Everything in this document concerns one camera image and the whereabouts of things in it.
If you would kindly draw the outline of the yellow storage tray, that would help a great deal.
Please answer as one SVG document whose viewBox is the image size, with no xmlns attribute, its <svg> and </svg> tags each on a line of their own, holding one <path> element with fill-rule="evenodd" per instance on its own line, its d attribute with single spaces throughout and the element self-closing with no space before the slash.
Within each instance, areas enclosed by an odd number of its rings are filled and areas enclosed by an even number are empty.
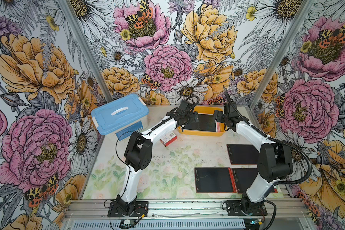
<svg viewBox="0 0 345 230">
<path fill-rule="evenodd" d="M 197 112 L 197 114 L 209 114 L 214 115 L 215 110 L 223 111 L 222 108 L 219 107 L 211 107 L 211 106 L 196 106 L 194 111 Z M 178 132 L 184 135 L 194 135 L 194 136 L 212 136 L 212 137 L 220 137 L 224 134 L 224 125 L 219 123 L 221 132 L 204 132 L 204 131 L 193 131 L 193 130 L 187 130 L 184 128 L 184 130 L 181 130 L 181 127 L 178 127 Z"/>
</svg>

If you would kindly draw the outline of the pink white writing tablet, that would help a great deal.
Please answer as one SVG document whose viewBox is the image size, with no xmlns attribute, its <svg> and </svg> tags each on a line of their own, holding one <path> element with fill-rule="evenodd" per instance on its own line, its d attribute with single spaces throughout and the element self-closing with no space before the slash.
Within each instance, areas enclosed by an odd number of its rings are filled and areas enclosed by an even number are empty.
<svg viewBox="0 0 345 230">
<path fill-rule="evenodd" d="M 221 132 L 220 125 L 213 115 L 198 114 L 198 122 L 185 125 L 185 129 L 204 132 Z"/>
</svg>

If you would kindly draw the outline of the red writing tablet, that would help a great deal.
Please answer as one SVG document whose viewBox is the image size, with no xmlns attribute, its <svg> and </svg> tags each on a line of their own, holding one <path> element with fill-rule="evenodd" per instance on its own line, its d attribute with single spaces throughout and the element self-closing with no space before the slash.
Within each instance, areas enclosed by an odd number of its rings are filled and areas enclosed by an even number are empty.
<svg viewBox="0 0 345 230">
<path fill-rule="evenodd" d="M 257 165 L 259 151 L 253 145 L 228 144 L 227 150 L 232 165 Z"/>
<path fill-rule="evenodd" d="M 195 189 L 197 193 L 236 193 L 231 168 L 195 168 Z"/>
<path fill-rule="evenodd" d="M 232 168 L 232 172 L 239 194 L 244 193 L 252 185 L 258 174 L 256 168 Z"/>
</svg>

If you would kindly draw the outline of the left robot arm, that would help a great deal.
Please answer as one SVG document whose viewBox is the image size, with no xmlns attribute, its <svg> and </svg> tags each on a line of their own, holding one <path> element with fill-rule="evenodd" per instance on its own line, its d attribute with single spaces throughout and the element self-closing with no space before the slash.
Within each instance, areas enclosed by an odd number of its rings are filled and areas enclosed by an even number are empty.
<svg viewBox="0 0 345 230">
<path fill-rule="evenodd" d="M 152 128 L 144 132 L 131 133 L 124 153 L 126 177 L 113 205 L 122 215 L 130 216 L 134 212 L 140 174 L 152 160 L 153 144 L 178 127 L 183 130 L 187 124 L 197 123 L 198 114 L 194 108 L 198 104 L 199 98 L 190 96 L 182 100 L 179 107 L 166 113 L 166 116 Z"/>
</svg>

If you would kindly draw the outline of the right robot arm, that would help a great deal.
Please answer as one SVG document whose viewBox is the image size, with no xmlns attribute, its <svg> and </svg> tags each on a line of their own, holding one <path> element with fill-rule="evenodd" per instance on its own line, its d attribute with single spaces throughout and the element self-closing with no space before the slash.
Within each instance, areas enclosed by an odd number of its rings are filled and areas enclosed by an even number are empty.
<svg viewBox="0 0 345 230">
<path fill-rule="evenodd" d="M 216 110 L 214 119 L 245 137 L 259 152 L 257 176 L 241 198 L 241 211 L 249 215 L 264 204 L 281 179 L 293 172 L 290 147 L 271 140 L 269 135 L 243 117 L 232 102 L 224 104 L 224 111 Z"/>
</svg>

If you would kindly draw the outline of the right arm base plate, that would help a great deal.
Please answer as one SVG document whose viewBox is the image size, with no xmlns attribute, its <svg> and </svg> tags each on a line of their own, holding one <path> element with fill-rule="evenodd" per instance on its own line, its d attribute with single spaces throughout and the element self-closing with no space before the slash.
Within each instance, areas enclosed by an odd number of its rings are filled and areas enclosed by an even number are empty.
<svg viewBox="0 0 345 230">
<path fill-rule="evenodd" d="M 227 200 L 223 204 L 228 216 L 267 216 L 264 202 L 252 203 L 241 200 Z"/>
</svg>

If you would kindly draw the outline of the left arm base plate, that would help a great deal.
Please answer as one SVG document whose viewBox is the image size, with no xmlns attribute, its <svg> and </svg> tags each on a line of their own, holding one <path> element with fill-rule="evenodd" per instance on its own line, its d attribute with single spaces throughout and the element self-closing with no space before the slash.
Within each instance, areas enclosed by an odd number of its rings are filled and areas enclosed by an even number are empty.
<svg viewBox="0 0 345 230">
<path fill-rule="evenodd" d="M 124 203 L 124 201 L 112 201 L 109 205 L 108 214 L 109 218 L 118 217 L 141 217 L 148 215 L 148 201 L 133 201 L 130 204 Z"/>
</svg>

